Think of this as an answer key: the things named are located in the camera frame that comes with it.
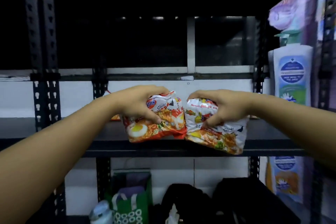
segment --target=hand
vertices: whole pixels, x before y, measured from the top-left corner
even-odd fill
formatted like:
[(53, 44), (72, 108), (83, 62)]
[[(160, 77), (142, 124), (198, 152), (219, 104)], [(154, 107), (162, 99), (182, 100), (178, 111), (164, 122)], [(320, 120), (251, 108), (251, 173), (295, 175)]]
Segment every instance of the hand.
[(226, 121), (237, 121), (249, 114), (253, 93), (233, 90), (197, 90), (188, 97), (210, 99), (218, 105), (218, 112), (208, 118), (204, 127), (212, 128)]
[(113, 98), (113, 101), (118, 105), (119, 114), (127, 117), (144, 117), (146, 120), (160, 124), (162, 120), (147, 108), (146, 102), (153, 95), (167, 94), (169, 92), (168, 89), (162, 86), (140, 85), (111, 93), (105, 97)]

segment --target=forearm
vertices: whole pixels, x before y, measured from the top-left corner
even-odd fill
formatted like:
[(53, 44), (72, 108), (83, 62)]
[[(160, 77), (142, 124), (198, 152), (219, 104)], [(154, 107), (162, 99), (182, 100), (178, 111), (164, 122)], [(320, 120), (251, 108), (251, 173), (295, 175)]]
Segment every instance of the forearm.
[[(5, 188), (0, 216), (11, 218), (11, 223), (15, 223), (13, 218), (24, 221), (31, 216), (115, 114), (113, 96), (99, 98), (0, 152), (0, 188)], [(15, 214), (16, 209), (22, 212)]]
[(336, 113), (253, 94), (252, 115), (266, 120), (315, 158), (336, 168)]

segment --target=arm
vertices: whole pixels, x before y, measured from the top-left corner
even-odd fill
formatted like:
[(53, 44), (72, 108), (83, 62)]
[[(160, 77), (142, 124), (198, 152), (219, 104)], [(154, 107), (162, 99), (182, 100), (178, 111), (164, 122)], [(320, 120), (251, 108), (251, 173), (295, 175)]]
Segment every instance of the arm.
[(64, 120), (0, 152), (2, 223), (24, 223), (61, 184), (112, 116), (160, 123), (145, 103), (164, 87), (136, 86), (98, 98)]
[(336, 170), (336, 113), (250, 92), (198, 90), (189, 96), (195, 97), (211, 99), (219, 106), (218, 113), (207, 119), (205, 126), (255, 115)]

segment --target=white bottle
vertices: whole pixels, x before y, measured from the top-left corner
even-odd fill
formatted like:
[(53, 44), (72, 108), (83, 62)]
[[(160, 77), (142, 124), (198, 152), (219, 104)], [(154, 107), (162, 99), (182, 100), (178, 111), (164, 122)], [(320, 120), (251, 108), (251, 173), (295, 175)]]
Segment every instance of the white bottle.
[(113, 215), (106, 200), (100, 201), (91, 211), (89, 218), (91, 224), (113, 224)]
[(273, 57), (275, 96), (310, 106), (310, 73), (313, 47), (300, 45), (300, 31), (287, 30), (277, 36), (287, 38), (287, 45), (268, 53)]

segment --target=food package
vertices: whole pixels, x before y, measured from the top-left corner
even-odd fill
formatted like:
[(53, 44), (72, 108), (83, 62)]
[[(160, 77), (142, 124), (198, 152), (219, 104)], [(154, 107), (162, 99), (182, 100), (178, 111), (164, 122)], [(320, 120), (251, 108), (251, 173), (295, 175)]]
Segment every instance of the food package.
[(113, 116), (113, 117), (111, 118), (111, 120), (112, 120), (112, 121), (120, 121), (120, 116), (119, 116), (119, 114)]
[(266, 186), (276, 195), (285, 194), (303, 203), (303, 157), (269, 157)]
[(248, 118), (226, 122), (214, 128), (203, 128), (203, 122), (218, 111), (210, 99), (189, 99), (185, 108), (187, 140), (230, 154), (241, 154), (246, 140)]
[(123, 117), (124, 126), (130, 142), (143, 142), (173, 135), (183, 139), (186, 135), (186, 122), (182, 101), (175, 91), (154, 95), (147, 100), (147, 107), (161, 119), (161, 124), (153, 124), (144, 118)]

